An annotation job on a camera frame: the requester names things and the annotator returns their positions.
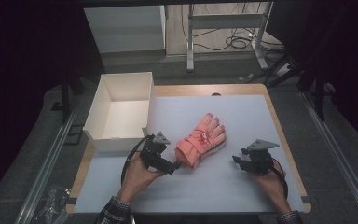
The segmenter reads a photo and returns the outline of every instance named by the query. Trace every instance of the white box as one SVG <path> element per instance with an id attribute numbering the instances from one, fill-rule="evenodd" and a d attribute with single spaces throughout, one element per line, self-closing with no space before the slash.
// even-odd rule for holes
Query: white box
<path id="1" fill-rule="evenodd" d="M 155 98 L 151 72 L 101 75 L 83 131 L 99 151 L 131 151 L 153 123 Z"/>

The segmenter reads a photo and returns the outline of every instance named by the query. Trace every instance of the floor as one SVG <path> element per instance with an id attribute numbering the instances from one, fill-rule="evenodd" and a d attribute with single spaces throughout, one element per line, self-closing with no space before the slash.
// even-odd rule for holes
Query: floor
<path id="1" fill-rule="evenodd" d="M 263 83 L 266 78 L 251 51 L 199 53 L 196 55 L 193 73 L 186 71 L 186 57 L 181 54 L 183 52 L 179 50 L 168 56 L 154 52 L 113 53 L 104 54 L 102 58 L 106 73 L 151 71 L 155 85 Z M 278 53 L 270 55 L 268 63 L 272 64 L 279 56 Z M 257 78 L 248 78 L 251 74 Z M 268 93 L 312 206 L 309 213 L 301 216 L 305 223 L 358 223 L 357 198 L 296 88 L 300 76 L 299 74 L 276 87 L 268 88 Z M 85 86 L 85 92 L 78 96 L 80 103 L 73 120 L 74 125 L 84 124 L 98 85 L 98 77 L 82 77 L 81 81 Z M 305 93 L 312 97 L 312 91 Z M 38 121 L 0 183 L 2 224 L 15 222 L 62 127 L 61 112 L 51 110 L 54 103 L 60 100 L 59 87 L 46 92 L 44 107 Z M 358 132 L 340 115 L 329 96 L 324 97 L 324 115 L 325 124 L 358 178 Z M 75 141 L 73 136 L 65 138 L 65 143 Z M 33 208 L 31 223 L 45 223 L 41 222 L 41 217 L 46 217 L 44 208 L 47 207 L 48 192 L 51 188 L 72 187 L 87 142 L 88 138 L 83 134 L 78 144 L 62 145 L 55 165 L 47 176 L 41 199 L 36 201 Z M 76 214 L 69 217 L 67 223 L 92 223 L 95 217 L 96 214 Z M 260 218 L 263 223 L 274 223 L 273 215 L 262 215 Z"/>

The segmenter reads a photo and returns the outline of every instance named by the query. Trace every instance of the sleeve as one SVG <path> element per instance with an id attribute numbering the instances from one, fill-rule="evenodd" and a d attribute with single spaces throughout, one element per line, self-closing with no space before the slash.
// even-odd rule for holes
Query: sleeve
<path id="1" fill-rule="evenodd" d="M 276 219 L 278 224 L 303 224 L 301 216 L 297 211 L 277 216 Z"/>
<path id="2" fill-rule="evenodd" d="M 130 216 L 130 204 L 112 197 L 94 224 L 124 224 Z"/>

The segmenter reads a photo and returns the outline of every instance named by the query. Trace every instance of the glove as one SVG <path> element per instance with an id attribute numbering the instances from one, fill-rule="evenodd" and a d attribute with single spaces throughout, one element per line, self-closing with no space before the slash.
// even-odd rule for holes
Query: glove
<path id="1" fill-rule="evenodd" d="M 206 114 L 194 131 L 176 145 L 176 160 L 184 166 L 196 169 L 200 161 L 220 150 L 227 141 L 225 126 L 219 118 Z"/>

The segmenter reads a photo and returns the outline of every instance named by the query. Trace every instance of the clear plastic wrap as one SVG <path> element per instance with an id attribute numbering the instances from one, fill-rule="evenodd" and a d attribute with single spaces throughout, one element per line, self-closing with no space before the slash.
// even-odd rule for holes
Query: clear plastic wrap
<path id="1" fill-rule="evenodd" d="M 34 218 L 34 224 L 64 224 L 72 215 L 66 212 L 66 201 L 71 190 L 53 185 L 48 191 L 46 204 Z"/>

